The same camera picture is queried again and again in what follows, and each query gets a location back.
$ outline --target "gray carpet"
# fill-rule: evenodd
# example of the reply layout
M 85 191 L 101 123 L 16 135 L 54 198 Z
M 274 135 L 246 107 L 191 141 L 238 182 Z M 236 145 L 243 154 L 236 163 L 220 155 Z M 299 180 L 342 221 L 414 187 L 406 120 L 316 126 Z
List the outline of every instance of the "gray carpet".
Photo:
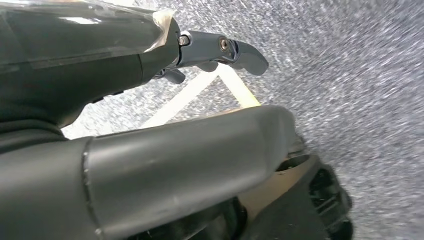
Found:
M 423 1 L 143 2 L 178 10 L 183 29 L 220 32 L 264 53 L 264 76 L 239 75 L 262 104 L 291 110 L 308 145 L 335 167 L 354 200 L 355 239 L 424 239 Z M 109 97 L 65 132 L 139 128 L 183 87 L 157 80 Z M 238 107 L 216 81 L 173 121 Z

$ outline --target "robotic arm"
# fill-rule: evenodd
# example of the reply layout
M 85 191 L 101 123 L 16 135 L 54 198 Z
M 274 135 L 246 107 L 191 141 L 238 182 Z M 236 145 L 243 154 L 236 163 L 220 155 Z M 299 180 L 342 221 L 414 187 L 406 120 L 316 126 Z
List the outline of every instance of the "robotic arm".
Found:
M 282 107 L 75 140 L 60 131 L 104 96 L 182 83 L 179 68 L 261 75 L 268 62 L 251 45 L 97 1 L 0 14 L 0 239 L 349 239 L 349 197 Z

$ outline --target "clear plastic film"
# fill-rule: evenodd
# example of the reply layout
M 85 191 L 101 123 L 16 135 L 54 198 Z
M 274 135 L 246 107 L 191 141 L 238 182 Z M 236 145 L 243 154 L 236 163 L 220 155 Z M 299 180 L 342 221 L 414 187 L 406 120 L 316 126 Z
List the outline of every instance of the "clear plastic film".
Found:
M 142 54 L 167 41 L 173 10 L 99 0 L 0 1 L 0 73 Z

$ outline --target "white line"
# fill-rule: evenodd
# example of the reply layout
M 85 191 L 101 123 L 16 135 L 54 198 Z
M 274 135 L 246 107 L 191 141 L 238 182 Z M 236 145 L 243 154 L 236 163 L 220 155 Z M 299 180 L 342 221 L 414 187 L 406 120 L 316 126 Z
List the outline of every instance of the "white line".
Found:
M 230 66 L 220 64 L 217 70 L 219 77 L 238 100 L 242 108 L 261 105 L 249 88 L 243 83 L 239 75 L 237 75 L 236 71 Z
M 184 106 L 192 99 L 200 94 L 214 79 L 218 76 L 218 72 L 201 72 L 193 80 L 191 80 L 182 91 L 174 96 L 168 103 L 159 109 L 149 120 L 147 120 L 141 128 L 151 128 L 166 124 L 172 119 Z

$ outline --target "black plastic arm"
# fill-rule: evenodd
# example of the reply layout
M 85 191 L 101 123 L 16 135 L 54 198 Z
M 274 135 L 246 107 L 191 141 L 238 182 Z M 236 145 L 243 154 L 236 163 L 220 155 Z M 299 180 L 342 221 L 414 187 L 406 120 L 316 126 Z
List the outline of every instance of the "black plastic arm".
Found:
M 263 182 L 294 140 L 289 111 L 259 106 L 3 153 L 0 239 L 141 233 Z

